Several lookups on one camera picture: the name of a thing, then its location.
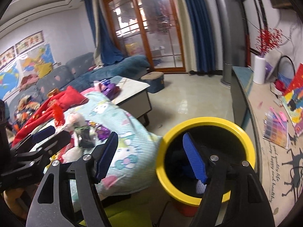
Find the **sliding glass door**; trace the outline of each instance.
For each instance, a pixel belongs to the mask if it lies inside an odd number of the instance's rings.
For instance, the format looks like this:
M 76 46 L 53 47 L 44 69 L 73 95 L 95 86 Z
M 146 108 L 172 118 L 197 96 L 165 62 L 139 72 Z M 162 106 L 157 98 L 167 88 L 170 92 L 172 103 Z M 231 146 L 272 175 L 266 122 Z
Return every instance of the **sliding glass door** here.
M 126 57 L 145 54 L 156 71 L 185 71 L 173 0 L 105 0 L 115 42 Z

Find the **red bucket base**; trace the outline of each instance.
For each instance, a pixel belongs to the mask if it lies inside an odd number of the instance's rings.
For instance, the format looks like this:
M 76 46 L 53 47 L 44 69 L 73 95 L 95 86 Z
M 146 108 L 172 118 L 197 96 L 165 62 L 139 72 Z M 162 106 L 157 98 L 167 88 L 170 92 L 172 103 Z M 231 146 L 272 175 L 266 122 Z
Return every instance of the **red bucket base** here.
M 185 217 L 193 217 L 198 210 L 198 207 L 196 206 L 189 206 L 181 202 L 178 202 L 175 199 L 173 199 L 172 204 L 178 210 L 178 212 Z

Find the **blue curtain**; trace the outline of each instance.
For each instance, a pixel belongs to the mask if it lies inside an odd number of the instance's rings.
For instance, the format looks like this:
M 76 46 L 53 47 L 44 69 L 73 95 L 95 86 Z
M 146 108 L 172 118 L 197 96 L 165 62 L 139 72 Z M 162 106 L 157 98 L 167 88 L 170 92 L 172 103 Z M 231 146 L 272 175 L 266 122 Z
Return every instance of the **blue curtain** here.
M 204 0 L 185 0 L 194 37 L 197 69 L 199 72 L 216 70 L 212 27 Z
M 88 20 L 93 32 L 94 42 L 96 42 L 96 30 L 94 22 L 94 13 L 92 0 L 84 0 Z M 120 50 L 113 44 L 105 20 L 103 18 L 101 9 L 99 8 L 99 24 L 100 24 L 100 42 L 101 42 L 101 59 L 104 66 L 116 64 L 124 59 Z

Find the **ceiling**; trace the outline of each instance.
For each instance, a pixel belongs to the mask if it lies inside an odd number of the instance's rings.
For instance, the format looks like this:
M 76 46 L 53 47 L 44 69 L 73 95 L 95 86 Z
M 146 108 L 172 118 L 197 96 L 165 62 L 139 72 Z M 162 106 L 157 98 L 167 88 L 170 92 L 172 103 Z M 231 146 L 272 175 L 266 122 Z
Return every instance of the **ceiling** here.
M 0 20 L 0 38 L 29 21 L 82 4 L 83 0 L 13 0 Z

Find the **colorful paper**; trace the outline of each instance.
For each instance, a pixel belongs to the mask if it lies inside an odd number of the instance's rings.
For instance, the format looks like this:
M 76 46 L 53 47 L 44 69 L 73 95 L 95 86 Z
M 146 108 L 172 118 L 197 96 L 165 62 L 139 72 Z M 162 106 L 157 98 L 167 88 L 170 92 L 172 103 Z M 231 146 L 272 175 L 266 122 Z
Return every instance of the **colorful paper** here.
M 289 114 L 294 125 L 294 130 L 299 136 L 303 133 L 303 64 L 301 63 L 299 69 L 284 92 L 281 98 L 283 106 Z
M 263 138 L 273 142 L 283 148 L 288 148 L 288 125 L 287 121 L 279 122 L 280 117 L 277 117 L 272 111 L 266 115 L 264 124 Z

